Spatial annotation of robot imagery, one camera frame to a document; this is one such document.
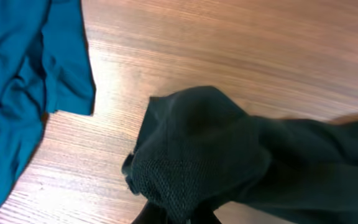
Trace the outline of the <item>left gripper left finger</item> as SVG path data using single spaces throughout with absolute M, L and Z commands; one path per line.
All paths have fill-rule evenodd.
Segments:
M 131 224 L 166 224 L 167 214 L 164 209 L 147 202 Z

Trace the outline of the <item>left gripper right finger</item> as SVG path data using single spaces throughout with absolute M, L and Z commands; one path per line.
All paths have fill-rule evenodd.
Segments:
M 221 224 L 210 208 L 200 207 L 194 212 L 194 224 Z

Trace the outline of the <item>black t-shirt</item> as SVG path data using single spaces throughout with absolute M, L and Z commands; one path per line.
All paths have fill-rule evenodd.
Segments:
M 151 97 L 122 173 L 167 223 L 228 202 L 293 223 L 358 223 L 358 121 L 252 116 L 198 86 Z

